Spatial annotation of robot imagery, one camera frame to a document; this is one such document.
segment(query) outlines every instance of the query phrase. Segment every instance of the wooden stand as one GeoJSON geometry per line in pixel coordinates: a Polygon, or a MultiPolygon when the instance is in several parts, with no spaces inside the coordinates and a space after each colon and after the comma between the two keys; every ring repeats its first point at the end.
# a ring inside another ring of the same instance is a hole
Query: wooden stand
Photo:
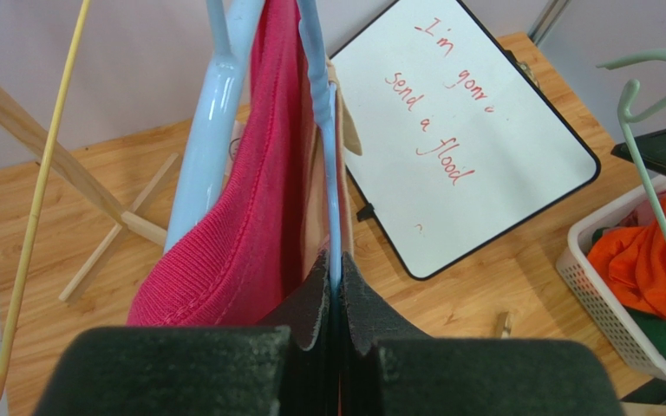
{"type": "MultiPolygon", "coordinates": [[[[0,87],[0,126],[40,159],[46,144],[48,132],[33,119],[17,102],[0,87]]],[[[63,290],[59,299],[72,303],[82,296],[94,281],[102,267],[117,251],[129,232],[134,232],[158,245],[163,246],[167,231],[146,220],[142,215],[159,194],[161,188],[180,169],[181,157],[173,153],[148,183],[138,198],[124,207],[87,169],[63,146],[56,143],[53,156],[53,170],[71,184],[84,198],[101,211],[108,214],[115,226],[108,233],[92,256],[63,290]]]]}

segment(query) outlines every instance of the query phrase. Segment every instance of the wooden floor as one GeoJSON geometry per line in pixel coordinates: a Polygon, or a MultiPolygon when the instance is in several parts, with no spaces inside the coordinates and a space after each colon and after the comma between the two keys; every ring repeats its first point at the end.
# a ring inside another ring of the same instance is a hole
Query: wooden floor
{"type": "MultiPolygon", "coordinates": [[[[355,224],[356,261],[378,293],[431,335],[490,336],[497,315],[509,310],[513,336],[584,343],[609,371],[617,393],[626,394],[648,376],[620,361],[553,263],[566,247],[571,224],[627,192],[638,179],[630,164],[610,157],[610,137],[527,37],[509,36],[501,42],[520,60],[528,61],[548,98],[600,156],[600,179],[429,281],[407,277],[371,221],[355,224]]],[[[189,126],[180,122],[83,148],[74,155],[128,205],[170,153],[183,152],[189,126]]],[[[2,318],[10,300],[37,167],[29,163],[0,171],[2,318]]],[[[156,224],[167,226],[175,184],[173,179],[147,213],[156,224]]],[[[350,188],[356,211],[362,200],[350,188]]],[[[11,414],[32,412],[58,357],[77,334],[125,322],[139,284],[159,259],[161,247],[132,235],[76,305],[59,302],[59,293],[112,225],[63,180],[51,175],[7,382],[11,414]]]]}

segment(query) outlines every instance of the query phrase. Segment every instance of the laundry basket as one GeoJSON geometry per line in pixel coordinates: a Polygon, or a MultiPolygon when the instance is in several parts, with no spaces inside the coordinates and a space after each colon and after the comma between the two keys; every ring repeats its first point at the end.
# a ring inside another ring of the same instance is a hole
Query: laundry basket
{"type": "MultiPolygon", "coordinates": [[[[657,193],[666,190],[666,177],[659,176],[652,183],[657,193]]],[[[569,246],[556,262],[556,268],[625,363],[637,371],[666,380],[666,360],[628,315],[586,256],[593,232],[616,226],[646,198],[643,187],[638,186],[574,224],[569,229],[569,246]]]]}

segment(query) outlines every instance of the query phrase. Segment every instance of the pale green hanger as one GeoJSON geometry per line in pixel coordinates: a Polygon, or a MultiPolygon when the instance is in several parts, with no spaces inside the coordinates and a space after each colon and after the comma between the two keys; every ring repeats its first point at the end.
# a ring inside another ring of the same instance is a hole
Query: pale green hanger
{"type": "MultiPolygon", "coordinates": [[[[627,67],[629,65],[633,65],[634,63],[646,61],[666,62],[666,49],[645,50],[637,54],[624,56],[622,58],[616,59],[615,61],[597,65],[597,67],[616,69],[627,67]]],[[[645,111],[642,111],[640,114],[633,115],[630,112],[630,108],[636,101],[636,97],[638,96],[638,91],[640,89],[641,82],[639,80],[633,79],[625,84],[623,92],[620,94],[620,102],[617,105],[617,119],[620,122],[621,129],[623,129],[623,136],[625,137],[625,143],[628,145],[628,149],[630,150],[630,156],[633,158],[633,163],[636,165],[638,175],[641,176],[643,189],[646,191],[646,195],[649,197],[651,208],[654,211],[654,216],[656,216],[656,221],[659,223],[659,227],[662,229],[662,233],[664,235],[664,240],[666,241],[666,217],[664,216],[662,205],[659,203],[659,198],[656,196],[656,192],[654,191],[654,186],[651,184],[651,179],[649,178],[649,173],[646,171],[646,166],[641,159],[641,153],[638,151],[638,146],[636,146],[636,139],[633,137],[633,133],[630,130],[630,123],[638,123],[641,120],[646,120],[651,115],[656,114],[659,110],[666,107],[666,96],[651,105],[645,111]]]]}

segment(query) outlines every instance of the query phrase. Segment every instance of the whiteboard black frame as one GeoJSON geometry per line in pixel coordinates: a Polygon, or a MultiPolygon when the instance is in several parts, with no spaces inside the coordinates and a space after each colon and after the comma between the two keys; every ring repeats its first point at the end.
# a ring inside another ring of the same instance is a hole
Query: whiteboard black frame
{"type": "MultiPolygon", "coordinates": [[[[359,35],[361,35],[363,32],[365,32],[366,29],[369,28],[369,26],[374,24],[374,22],[379,20],[380,17],[384,16],[389,11],[389,9],[391,9],[395,4],[397,4],[399,2],[400,2],[400,0],[395,0],[389,6],[387,6],[387,8],[382,10],[382,12],[380,12],[378,15],[376,15],[376,17],[374,19],[372,19],[371,22],[367,23],[366,26],[364,26],[361,30],[356,32],[356,34],[353,37],[351,37],[341,48],[339,48],[336,52],[334,52],[330,56],[330,59],[333,60],[333,58],[335,58],[336,55],[338,55],[339,52],[346,49],[346,47],[349,46],[357,37],[359,37],[359,35]]],[[[429,279],[435,277],[436,275],[440,274],[441,272],[443,272],[444,270],[453,266],[454,264],[457,264],[459,261],[463,260],[464,258],[471,256],[473,253],[482,249],[483,247],[490,244],[491,242],[499,239],[500,237],[503,237],[508,232],[510,232],[512,230],[515,230],[516,228],[518,228],[519,226],[521,226],[525,222],[530,221],[531,219],[535,218],[540,213],[546,211],[547,209],[549,209],[552,206],[556,205],[557,203],[563,201],[564,199],[566,199],[567,197],[569,197],[573,193],[579,191],[580,189],[584,188],[585,186],[587,186],[587,185],[591,184],[592,182],[594,182],[595,180],[597,180],[597,178],[600,176],[600,171],[602,170],[602,165],[601,165],[600,159],[597,157],[597,155],[592,151],[592,149],[589,146],[587,146],[587,144],[584,142],[584,140],[582,140],[582,137],[579,136],[579,134],[574,130],[574,128],[566,121],[564,116],[562,116],[561,113],[553,106],[553,104],[545,97],[543,92],[536,86],[536,84],[534,84],[533,81],[531,81],[531,79],[528,78],[528,75],[526,74],[526,72],[523,71],[523,69],[520,68],[520,66],[518,66],[517,57],[514,60],[510,59],[508,57],[505,49],[502,48],[502,45],[500,45],[497,42],[497,40],[494,38],[494,36],[492,36],[492,34],[489,33],[489,31],[485,28],[485,26],[482,24],[482,22],[477,18],[477,16],[474,15],[474,13],[472,13],[472,11],[464,4],[464,2],[462,2],[461,0],[454,0],[454,2],[458,3],[464,9],[464,11],[469,15],[469,17],[471,17],[472,20],[474,20],[474,22],[477,23],[477,26],[479,26],[482,33],[484,33],[487,36],[487,38],[492,42],[492,44],[502,54],[502,57],[505,58],[505,60],[508,61],[508,63],[510,63],[510,65],[513,67],[513,69],[518,71],[520,76],[523,77],[523,81],[527,82],[531,86],[531,88],[533,89],[533,92],[535,92],[539,96],[539,98],[551,109],[551,111],[559,119],[559,121],[561,121],[561,123],[564,124],[566,129],[569,130],[571,135],[574,136],[574,139],[576,139],[579,142],[579,144],[582,146],[582,148],[592,157],[592,159],[595,161],[595,174],[592,175],[592,177],[589,180],[587,180],[586,182],[584,182],[582,185],[579,185],[576,188],[568,191],[566,194],[564,194],[561,197],[555,199],[550,204],[545,205],[543,208],[541,208],[541,209],[535,211],[533,214],[523,218],[522,220],[515,223],[511,227],[506,228],[500,234],[486,240],[484,243],[474,247],[473,249],[471,249],[470,251],[465,253],[463,256],[457,257],[451,263],[446,264],[445,266],[441,267],[440,269],[434,271],[433,273],[431,273],[430,275],[425,276],[425,277],[417,277],[413,273],[410,272],[410,269],[408,269],[407,264],[402,259],[402,256],[400,256],[400,252],[397,250],[397,246],[392,241],[392,238],[389,237],[389,234],[387,233],[387,229],[384,228],[384,226],[382,226],[382,223],[379,221],[379,218],[376,216],[376,207],[373,207],[374,209],[372,210],[372,212],[373,212],[374,220],[376,221],[377,226],[382,230],[382,233],[384,234],[384,237],[387,238],[387,241],[389,242],[389,245],[392,246],[392,250],[395,252],[395,255],[397,256],[397,259],[402,264],[402,268],[405,269],[405,272],[408,274],[408,276],[410,276],[411,278],[413,278],[415,280],[418,280],[418,281],[426,281],[426,280],[429,280],[429,279]]],[[[369,201],[366,198],[366,194],[364,193],[361,186],[359,186],[359,184],[356,182],[356,177],[354,177],[354,174],[351,173],[351,170],[348,168],[348,166],[346,166],[346,172],[351,177],[351,182],[353,182],[354,186],[359,191],[359,194],[362,196],[364,204],[368,205],[369,201]]]]}

